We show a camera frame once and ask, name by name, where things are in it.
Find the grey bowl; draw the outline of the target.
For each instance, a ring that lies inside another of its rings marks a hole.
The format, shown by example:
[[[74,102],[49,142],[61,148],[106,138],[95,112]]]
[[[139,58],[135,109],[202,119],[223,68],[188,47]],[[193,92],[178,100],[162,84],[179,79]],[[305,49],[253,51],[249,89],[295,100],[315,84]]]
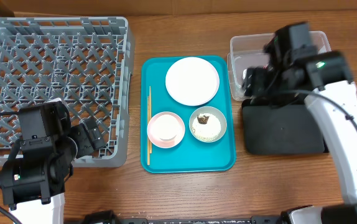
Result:
[[[210,114],[215,115],[219,119],[219,121],[221,123],[221,132],[219,133],[218,137],[214,141],[209,141],[209,142],[201,141],[194,136],[194,134],[192,132],[192,122],[197,117],[197,115],[200,113],[210,113]],[[189,128],[190,128],[191,134],[193,135],[193,137],[195,139],[197,139],[201,142],[205,142],[205,143],[212,143],[212,142],[216,142],[216,141],[220,140],[224,136],[227,127],[228,127],[228,125],[227,125],[226,118],[225,118],[224,114],[220,110],[218,110],[217,108],[212,107],[212,106],[202,106],[200,108],[197,108],[192,113],[192,115],[190,116],[190,119],[189,119]]]

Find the white rice heap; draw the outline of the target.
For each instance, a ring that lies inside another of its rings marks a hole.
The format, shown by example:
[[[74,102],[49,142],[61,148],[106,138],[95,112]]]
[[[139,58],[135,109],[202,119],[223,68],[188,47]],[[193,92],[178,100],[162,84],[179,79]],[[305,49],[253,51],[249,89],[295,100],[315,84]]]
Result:
[[[201,114],[209,116],[208,122],[207,124],[200,124],[196,117],[192,122],[192,132],[194,136],[201,141],[214,141],[221,132],[220,120],[210,113]]]

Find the brown food scrap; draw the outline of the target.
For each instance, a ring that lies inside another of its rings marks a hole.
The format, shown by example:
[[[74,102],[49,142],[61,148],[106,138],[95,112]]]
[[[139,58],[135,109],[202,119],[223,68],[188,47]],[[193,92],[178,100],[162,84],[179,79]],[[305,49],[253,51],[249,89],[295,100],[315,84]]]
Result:
[[[207,124],[209,119],[209,116],[205,115],[205,114],[199,114],[197,116],[197,120],[200,124]]]

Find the white cup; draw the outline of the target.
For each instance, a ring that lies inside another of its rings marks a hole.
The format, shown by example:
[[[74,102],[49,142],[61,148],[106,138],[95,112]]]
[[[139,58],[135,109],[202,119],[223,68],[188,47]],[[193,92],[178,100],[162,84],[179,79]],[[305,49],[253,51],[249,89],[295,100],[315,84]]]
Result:
[[[154,135],[164,141],[168,141],[176,137],[179,132],[179,122],[170,114],[159,116],[154,123]]]

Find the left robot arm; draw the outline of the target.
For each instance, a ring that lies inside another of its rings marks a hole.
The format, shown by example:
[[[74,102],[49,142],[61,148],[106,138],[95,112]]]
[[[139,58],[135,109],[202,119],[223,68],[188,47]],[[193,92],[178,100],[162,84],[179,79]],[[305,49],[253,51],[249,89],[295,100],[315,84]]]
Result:
[[[96,119],[73,126],[62,101],[21,108],[21,137],[0,170],[3,203],[14,223],[63,223],[73,161],[106,145]]]

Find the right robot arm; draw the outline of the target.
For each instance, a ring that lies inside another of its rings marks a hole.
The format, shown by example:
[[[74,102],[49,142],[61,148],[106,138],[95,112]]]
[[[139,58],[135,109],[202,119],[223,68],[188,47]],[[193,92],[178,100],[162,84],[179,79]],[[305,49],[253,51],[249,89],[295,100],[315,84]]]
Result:
[[[244,92],[250,118],[247,143],[272,143],[278,125],[293,123],[289,139],[310,142],[318,134],[335,163],[341,205],[307,205],[281,213],[280,223],[357,223],[357,90],[351,70],[338,51],[318,53],[308,24],[277,30],[264,47],[265,67],[245,72]]]

